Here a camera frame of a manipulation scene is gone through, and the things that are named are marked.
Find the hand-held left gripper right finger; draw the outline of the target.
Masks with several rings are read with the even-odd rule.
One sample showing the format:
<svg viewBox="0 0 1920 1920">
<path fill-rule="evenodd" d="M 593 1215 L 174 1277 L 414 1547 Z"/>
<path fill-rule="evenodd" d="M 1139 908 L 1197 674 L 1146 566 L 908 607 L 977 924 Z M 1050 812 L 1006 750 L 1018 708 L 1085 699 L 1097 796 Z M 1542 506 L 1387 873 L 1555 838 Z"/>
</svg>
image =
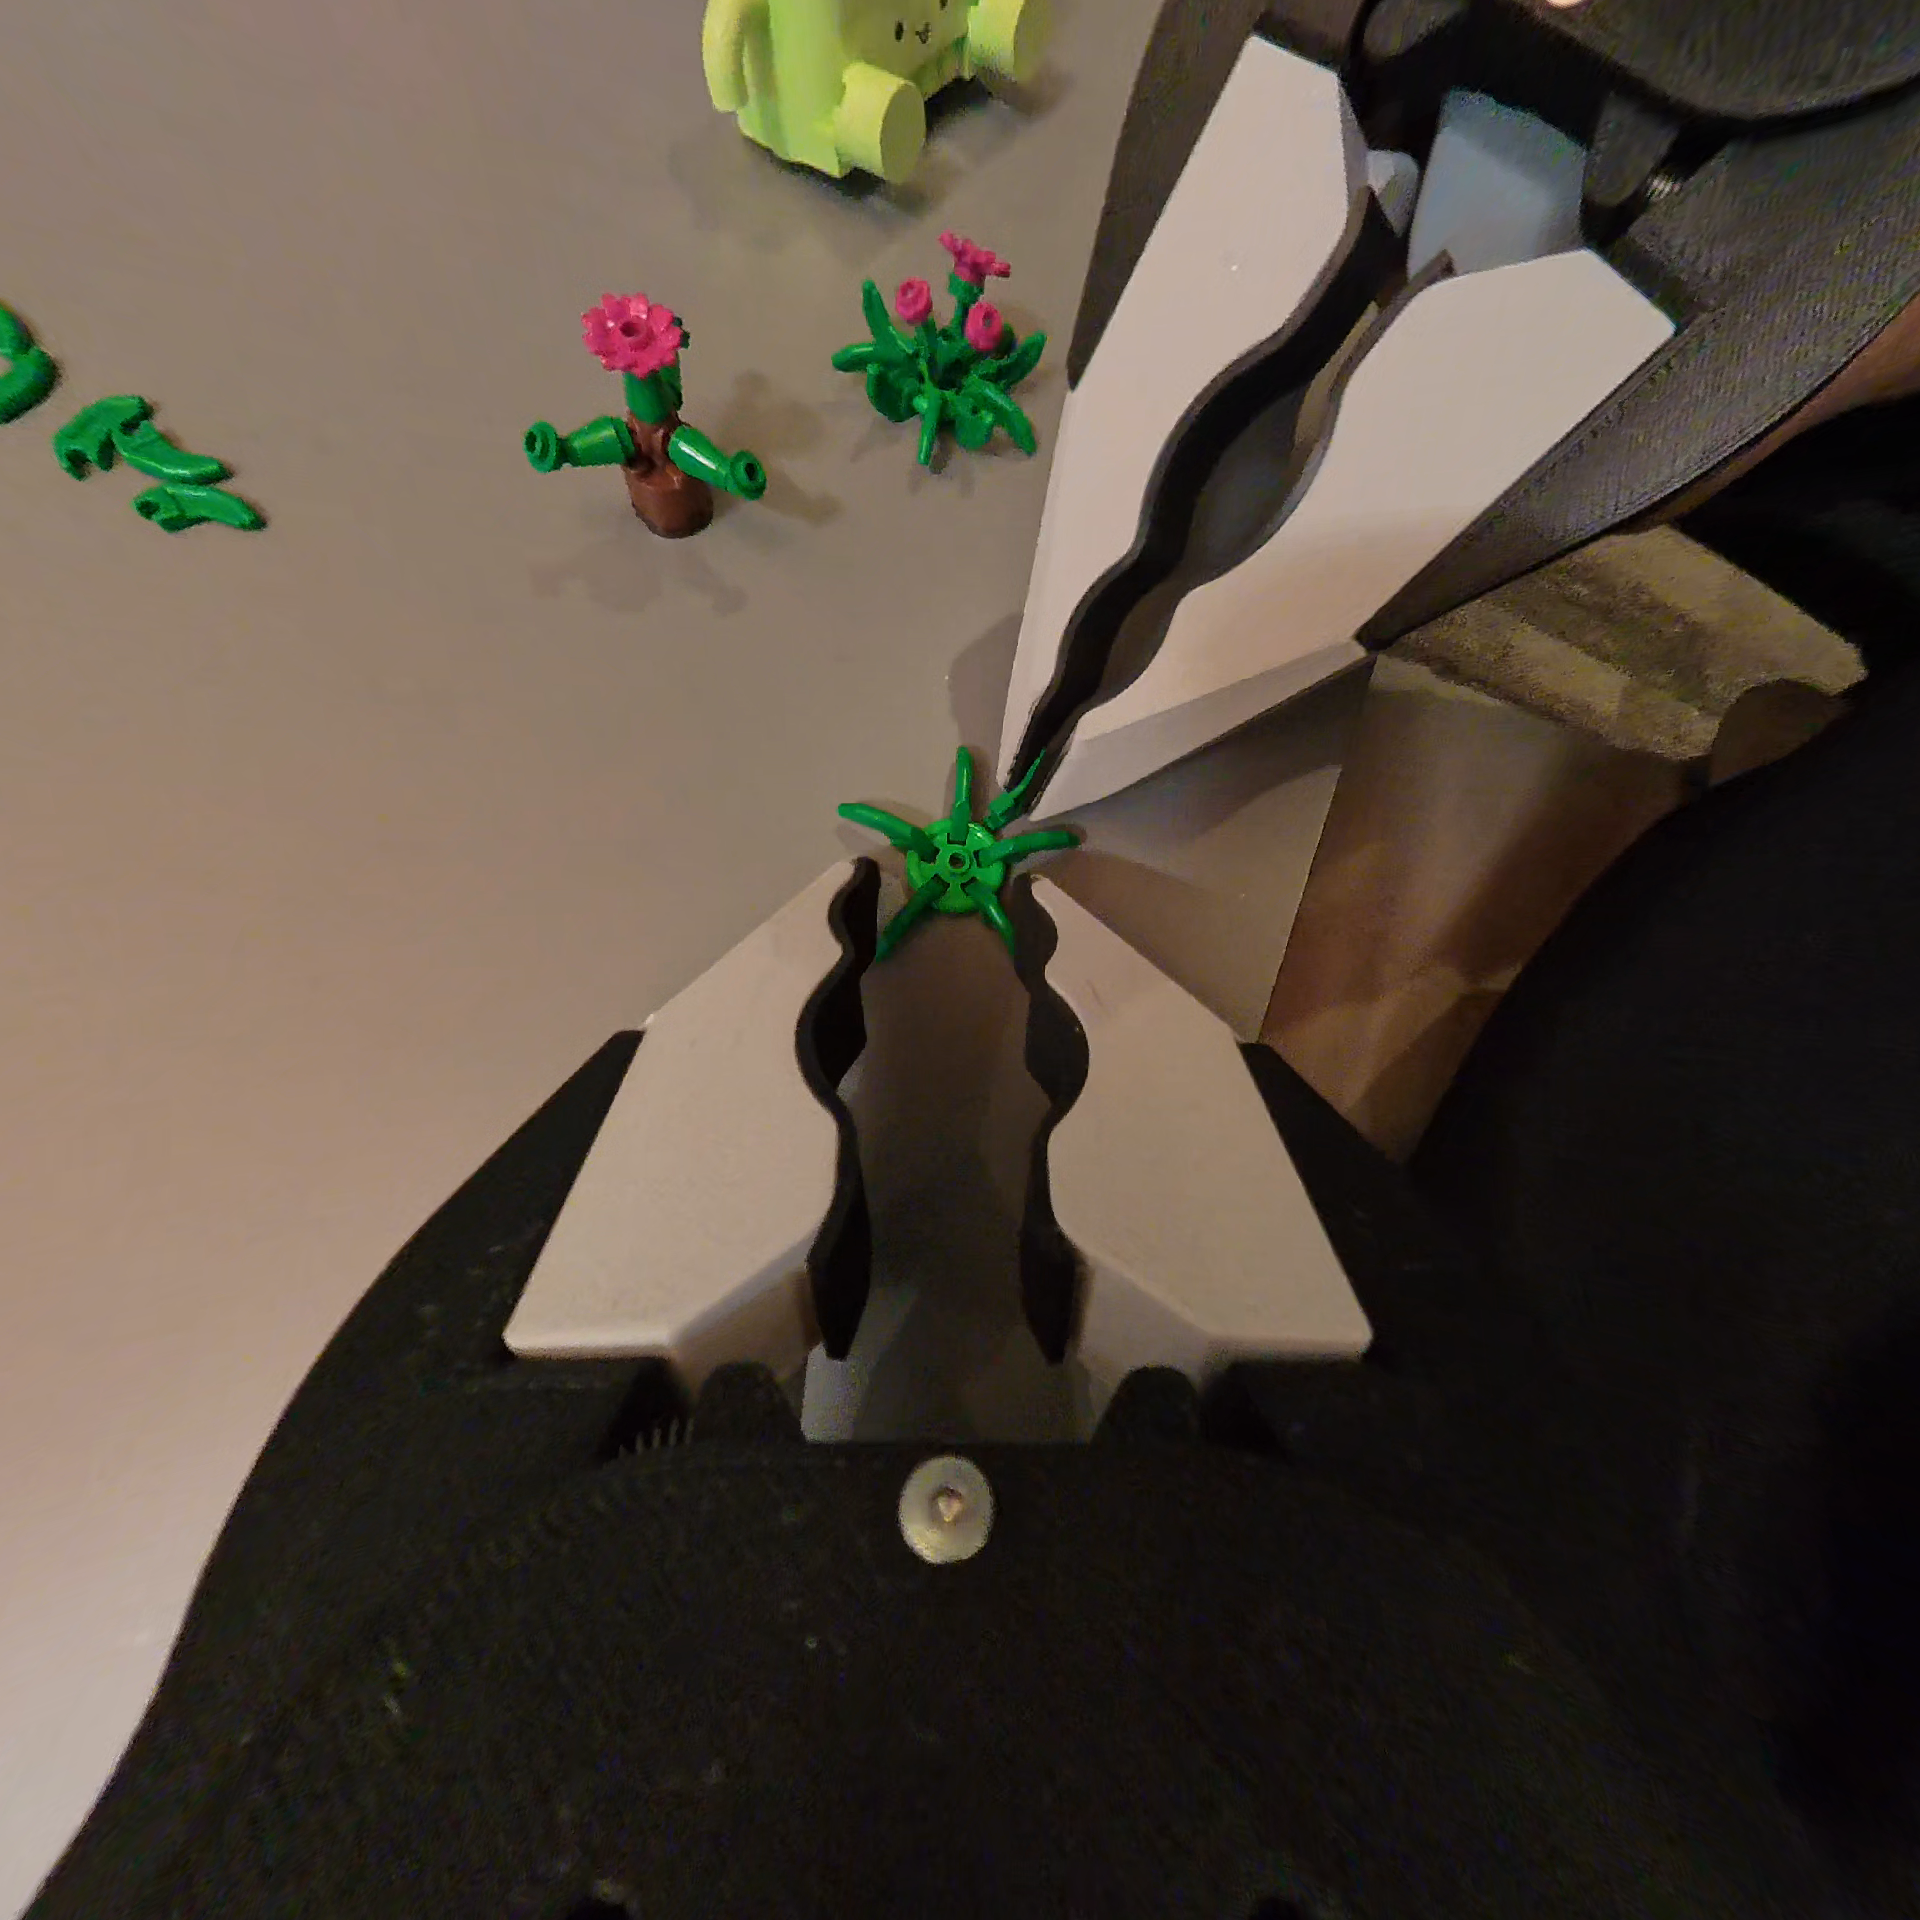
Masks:
<svg viewBox="0 0 1920 1920">
<path fill-rule="evenodd" d="M 1209 1390 L 1244 1361 L 1355 1361 L 1373 1327 L 1247 1046 L 1051 879 L 1018 890 L 1023 1066 L 1047 1098 L 1019 1239 L 1023 1316 L 1085 1387 Z"/>
</svg>

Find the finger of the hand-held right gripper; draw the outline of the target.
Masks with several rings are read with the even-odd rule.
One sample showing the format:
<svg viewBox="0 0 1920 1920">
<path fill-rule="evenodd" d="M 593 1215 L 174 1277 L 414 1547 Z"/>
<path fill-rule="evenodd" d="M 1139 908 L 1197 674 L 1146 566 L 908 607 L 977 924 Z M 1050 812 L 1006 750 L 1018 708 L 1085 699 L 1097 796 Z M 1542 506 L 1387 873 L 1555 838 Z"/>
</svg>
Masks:
<svg viewBox="0 0 1920 1920">
<path fill-rule="evenodd" d="M 1421 167 L 1365 142 L 1348 37 L 1151 37 L 1068 357 L 999 769 L 1090 764 L 1122 636 L 1179 575 L 1234 442 L 1293 426 L 1406 260 Z"/>
<path fill-rule="evenodd" d="M 1035 812 L 1103 801 L 1353 667 L 1361 628 L 1671 337 L 1594 252 L 1413 293 L 1346 365 L 1278 530 L 1185 595 L 1141 677 L 1076 722 Z"/>
</svg>

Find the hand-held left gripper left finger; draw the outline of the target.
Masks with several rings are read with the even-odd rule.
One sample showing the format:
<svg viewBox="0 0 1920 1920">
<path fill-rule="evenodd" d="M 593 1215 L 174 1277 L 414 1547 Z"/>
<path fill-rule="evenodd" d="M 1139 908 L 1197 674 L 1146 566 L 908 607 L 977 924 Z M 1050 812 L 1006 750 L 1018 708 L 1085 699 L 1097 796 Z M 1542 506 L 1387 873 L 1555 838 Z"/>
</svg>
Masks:
<svg viewBox="0 0 1920 1920">
<path fill-rule="evenodd" d="M 879 871 L 842 859 L 655 1007 L 506 1325 L 530 1361 L 850 1353 L 874 1222 L 842 1083 Z"/>
</svg>

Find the green spiky plant base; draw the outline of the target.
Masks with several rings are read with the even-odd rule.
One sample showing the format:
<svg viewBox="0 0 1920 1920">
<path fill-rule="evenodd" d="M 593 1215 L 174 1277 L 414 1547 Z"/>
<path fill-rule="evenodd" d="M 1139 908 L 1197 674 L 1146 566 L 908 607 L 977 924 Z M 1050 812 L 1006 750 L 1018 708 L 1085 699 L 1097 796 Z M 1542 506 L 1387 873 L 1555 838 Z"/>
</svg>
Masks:
<svg viewBox="0 0 1920 1920">
<path fill-rule="evenodd" d="M 842 802 L 836 815 L 876 831 L 903 857 L 906 899 L 877 933 L 876 958 L 895 953 L 910 933 L 931 916 L 979 919 L 997 933 L 1009 953 L 1018 953 L 1018 933 L 1004 905 L 1004 887 L 1028 857 L 1043 857 L 1083 844 L 1075 827 L 999 834 L 974 814 L 977 758 L 966 745 L 953 757 L 951 806 L 931 822 L 910 822 L 887 806 Z"/>
</svg>

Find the person's right hand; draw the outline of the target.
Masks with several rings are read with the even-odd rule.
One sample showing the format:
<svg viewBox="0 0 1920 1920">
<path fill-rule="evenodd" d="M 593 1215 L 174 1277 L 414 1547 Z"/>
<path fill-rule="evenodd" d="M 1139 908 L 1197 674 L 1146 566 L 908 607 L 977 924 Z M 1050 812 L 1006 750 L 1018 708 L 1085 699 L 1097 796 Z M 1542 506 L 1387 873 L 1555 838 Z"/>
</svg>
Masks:
<svg viewBox="0 0 1920 1920">
<path fill-rule="evenodd" d="M 1630 534 L 1679 522 L 1701 509 L 1734 479 L 1764 465 L 1790 442 L 1860 409 L 1918 396 L 1918 299 L 1913 297 L 1836 377 L 1825 382 L 1796 412 L 1779 421 L 1763 439 L 1705 470 L 1646 514 L 1633 519 Z"/>
</svg>

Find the green bush with pink flowers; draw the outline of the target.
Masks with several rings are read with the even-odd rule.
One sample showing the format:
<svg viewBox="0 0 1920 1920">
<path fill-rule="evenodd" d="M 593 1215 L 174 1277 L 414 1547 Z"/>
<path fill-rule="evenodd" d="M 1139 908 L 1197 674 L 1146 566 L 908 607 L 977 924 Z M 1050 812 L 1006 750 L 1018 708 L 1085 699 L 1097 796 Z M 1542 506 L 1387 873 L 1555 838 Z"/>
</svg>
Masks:
<svg viewBox="0 0 1920 1920">
<path fill-rule="evenodd" d="M 945 230 L 951 315 L 938 319 L 925 279 L 901 279 L 884 297 L 874 279 L 860 287 L 867 338 L 831 355 L 831 367 L 860 375 L 870 409 L 887 422 L 918 427 L 922 467 L 951 439 L 963 451 L 986 451 L 1006 436 L 1022 455 L 1035 455 L 1038 429 L 1018 399 L 1018 388 L 1038 370 L 1047 334 L 1019 334 L 989 297 L 991 281 L 1013 265 L 991 247 L 961 230 Z"/>
</svg>

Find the lime green brick pot figure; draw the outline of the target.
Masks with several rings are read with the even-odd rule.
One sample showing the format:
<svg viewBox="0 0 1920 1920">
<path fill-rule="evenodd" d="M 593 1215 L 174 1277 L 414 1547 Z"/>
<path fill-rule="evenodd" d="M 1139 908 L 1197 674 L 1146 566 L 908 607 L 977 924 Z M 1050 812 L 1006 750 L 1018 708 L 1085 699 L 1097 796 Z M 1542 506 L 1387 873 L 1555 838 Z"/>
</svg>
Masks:
<svg viewBox="0 0 1920 1920">
<path fill-rule="evenodd" d="M 709 2 L 710 106 L 769 154 L 830 178 L 917 173 L 929 103 L 1033 79 L 1050 2 Z"/>
</svg>

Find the pink flower on brown stem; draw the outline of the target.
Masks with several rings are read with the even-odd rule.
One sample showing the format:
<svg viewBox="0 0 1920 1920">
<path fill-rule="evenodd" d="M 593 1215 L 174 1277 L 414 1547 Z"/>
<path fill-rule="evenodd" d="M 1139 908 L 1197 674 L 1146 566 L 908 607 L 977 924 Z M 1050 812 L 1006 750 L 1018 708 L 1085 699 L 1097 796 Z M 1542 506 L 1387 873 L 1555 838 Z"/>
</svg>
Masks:
<svg viewBox="0 0 1920 1920">
<path fill-rule="evenodd" d="M 621 412 L 570 431 L 530 422 L 522 453 L 538 474 L 620 469 L 630 508 L 655 538 L 700 534 L 714 500 L 730 494 L 758 500 L 769 474 L 756 453 L 727 451 L 683 419 L 682 318 L 646 294 L 601 294 L 582 311 L 582 345 L 621 382 Z"/>
</svg>

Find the group of loose green leaves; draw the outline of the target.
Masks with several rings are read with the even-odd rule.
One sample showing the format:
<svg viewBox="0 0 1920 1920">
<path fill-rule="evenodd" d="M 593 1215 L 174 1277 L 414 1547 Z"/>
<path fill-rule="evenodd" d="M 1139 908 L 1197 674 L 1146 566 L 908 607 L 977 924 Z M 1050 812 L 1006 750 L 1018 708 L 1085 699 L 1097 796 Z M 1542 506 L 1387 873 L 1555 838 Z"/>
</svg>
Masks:
<svg viewBox="0 0 1920 1920">
<path fill-rule="evenodd" d="M 2 305 L 2 422 L 14 426 L 41 409 L 59 386 L 61 365 L 33 325 Z M 83 483 L 115 467 L 143 478 L 132 513 L 167 534 L 201 526 L 261 532 L 263 513 L 231 491 L 233 469 L 183 446 L 157 421 L 153 399 L 109 394 L 83 405 L 51 434 L 51 451 L 69 478 Z"/>
</svg>

